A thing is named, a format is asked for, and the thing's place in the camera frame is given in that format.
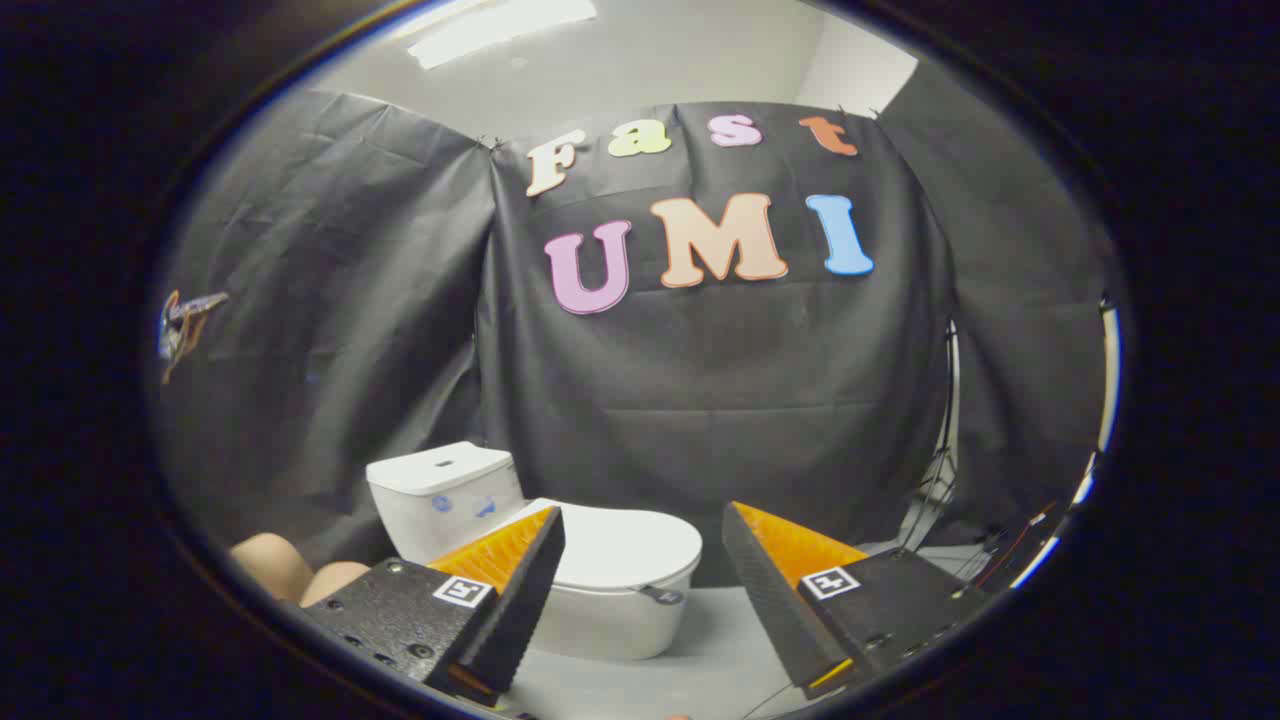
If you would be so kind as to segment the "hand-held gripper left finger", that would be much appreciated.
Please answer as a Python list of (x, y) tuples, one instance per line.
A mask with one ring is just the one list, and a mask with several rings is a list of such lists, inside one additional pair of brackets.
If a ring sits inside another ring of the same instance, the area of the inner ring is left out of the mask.
[(493, 708), (512, 687), (566, 546), (556, 505), (426, 565), (390, 557), (301, 612), (420, 685)]

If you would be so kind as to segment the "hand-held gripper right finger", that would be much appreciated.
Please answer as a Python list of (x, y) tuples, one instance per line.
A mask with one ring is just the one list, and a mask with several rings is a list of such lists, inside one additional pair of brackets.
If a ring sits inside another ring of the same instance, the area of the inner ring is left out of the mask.
[(722, 544), (791, 684), (817, 700), (959, 632), (989, 596), (910, 550), (867, 553), (730, 501)]

